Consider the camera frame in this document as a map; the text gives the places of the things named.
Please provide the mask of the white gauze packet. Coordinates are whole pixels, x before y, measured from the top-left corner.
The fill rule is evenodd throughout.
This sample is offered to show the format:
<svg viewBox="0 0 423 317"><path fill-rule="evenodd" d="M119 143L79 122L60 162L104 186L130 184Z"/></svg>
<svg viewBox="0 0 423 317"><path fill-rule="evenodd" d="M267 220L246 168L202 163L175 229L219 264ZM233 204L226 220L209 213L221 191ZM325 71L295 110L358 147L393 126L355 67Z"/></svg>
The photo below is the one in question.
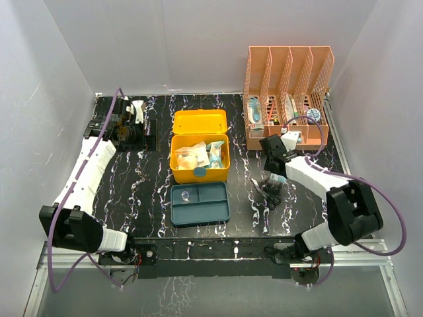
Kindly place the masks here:
<svg viewBox="0 0 423 317"><path fill-rule="evenodd" d="M286 177L284 177L282 175L278 175L278 174L273 174L273 173L270 174L269 179L273 182L278 182L278 183L281 183L281 184L285 184L287 182Z"/></svg>

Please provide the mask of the cotton ball bag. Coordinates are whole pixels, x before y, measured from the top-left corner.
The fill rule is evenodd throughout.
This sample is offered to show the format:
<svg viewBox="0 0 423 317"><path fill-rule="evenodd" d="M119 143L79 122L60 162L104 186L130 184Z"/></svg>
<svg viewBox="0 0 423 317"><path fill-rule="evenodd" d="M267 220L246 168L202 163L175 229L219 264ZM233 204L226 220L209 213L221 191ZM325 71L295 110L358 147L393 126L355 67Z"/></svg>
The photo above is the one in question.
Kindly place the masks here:
<svg viewBox="0 0 423 317"><path fill-rule="evenodd" d="M192 147L181 147L175 152L177 170L193 170L210 163L206 144L202 141Z"/></svg>

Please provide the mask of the black handled scissors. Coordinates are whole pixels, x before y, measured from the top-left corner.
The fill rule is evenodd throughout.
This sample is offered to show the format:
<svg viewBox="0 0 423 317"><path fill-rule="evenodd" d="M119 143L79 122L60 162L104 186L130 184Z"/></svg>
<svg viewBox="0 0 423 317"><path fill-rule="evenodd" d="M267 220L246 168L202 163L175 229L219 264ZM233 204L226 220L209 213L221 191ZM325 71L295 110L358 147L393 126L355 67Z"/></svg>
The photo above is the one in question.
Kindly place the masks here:
<svg viewBox="0 0 423 317"><path fill-rule="evenodd" d="M264 198L270 210L275 210L275 208L281 204L282 200L278 195L272 195L268 192L265 192L254 178L251 178L250 181L252 182L256 191Z"/></svg>

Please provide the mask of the small blue patterned packet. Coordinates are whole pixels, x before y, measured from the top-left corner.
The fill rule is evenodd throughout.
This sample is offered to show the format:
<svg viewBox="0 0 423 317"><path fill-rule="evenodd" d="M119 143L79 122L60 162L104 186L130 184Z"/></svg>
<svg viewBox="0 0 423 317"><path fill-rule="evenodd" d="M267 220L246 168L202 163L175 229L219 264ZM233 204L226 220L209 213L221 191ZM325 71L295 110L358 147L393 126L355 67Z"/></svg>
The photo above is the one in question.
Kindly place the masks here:
<svg viewBox="0 0 423 317"><path fill-rule="evenodd" d="M183 202L185 203L190 202L190 192L188 190L182 191L180 197Z"/></svg>

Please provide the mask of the cotton swab bag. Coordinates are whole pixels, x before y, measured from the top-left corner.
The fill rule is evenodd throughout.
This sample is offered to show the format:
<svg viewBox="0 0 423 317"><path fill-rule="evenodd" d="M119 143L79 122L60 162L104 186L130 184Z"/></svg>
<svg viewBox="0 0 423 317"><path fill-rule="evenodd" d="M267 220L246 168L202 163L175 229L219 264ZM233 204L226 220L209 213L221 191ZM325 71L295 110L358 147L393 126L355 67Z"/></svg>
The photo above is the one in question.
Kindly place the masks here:
<svg viewBox="0 0 423 317"><path fill-rule="evenodd" d="M209 164L206 166L207 169L225 168L222 150L224 144L224 141L214 141L206 145L206 151L209 156Z"/></svg>

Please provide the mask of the blue divided tray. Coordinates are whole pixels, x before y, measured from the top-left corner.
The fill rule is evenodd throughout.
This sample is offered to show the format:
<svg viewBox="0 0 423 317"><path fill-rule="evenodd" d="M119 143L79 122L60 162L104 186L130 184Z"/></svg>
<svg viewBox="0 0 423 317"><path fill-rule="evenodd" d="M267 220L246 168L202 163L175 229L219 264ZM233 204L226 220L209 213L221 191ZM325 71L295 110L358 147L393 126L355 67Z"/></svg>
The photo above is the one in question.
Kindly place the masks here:
<svg viewBox="0 0 423 317"><path fill-rule="evenodd" d="M181 192L190 192L190 202L181 200ZM226 223L231 217L225 182L175 185L171 189L171 221L176 227L194 227Z"/></svg>

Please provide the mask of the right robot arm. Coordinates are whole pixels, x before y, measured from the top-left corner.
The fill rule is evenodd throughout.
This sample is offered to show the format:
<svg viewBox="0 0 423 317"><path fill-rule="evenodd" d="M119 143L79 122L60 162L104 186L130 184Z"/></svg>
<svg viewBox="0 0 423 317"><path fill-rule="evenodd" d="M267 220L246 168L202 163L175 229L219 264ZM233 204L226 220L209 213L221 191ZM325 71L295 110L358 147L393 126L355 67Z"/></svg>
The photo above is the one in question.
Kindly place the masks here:
<svg viewBox="0 0 423 317"><path fill-rule="evenodd" d="M310 262L323 248L348 246L383 228L369 185L330 175L308 156L288 150L278 135L261 139L260 146L266 155L265 171L308 188L327 207L327 220L295 235L294 243L281 250L282 259Z"/></svg>

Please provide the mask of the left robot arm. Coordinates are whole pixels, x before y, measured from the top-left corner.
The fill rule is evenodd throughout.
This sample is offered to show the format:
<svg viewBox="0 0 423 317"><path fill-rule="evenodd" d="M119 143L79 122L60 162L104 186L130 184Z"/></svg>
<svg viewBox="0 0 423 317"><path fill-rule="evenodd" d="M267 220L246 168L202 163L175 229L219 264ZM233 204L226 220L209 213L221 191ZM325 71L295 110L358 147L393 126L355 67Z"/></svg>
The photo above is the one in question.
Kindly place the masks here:
<svg viewBox="0 0 423 317"><path fill-rule="evenodd" d="M93 217L96 192L108 163L117 152L154 151L157 122L145 120L145 102L117 98L105 117L92 119L83 134L81 151L70 177L39 219L50 246L84 253L111 253L123 264L135 259L134 244L122 231L109 229Z"/></svg>

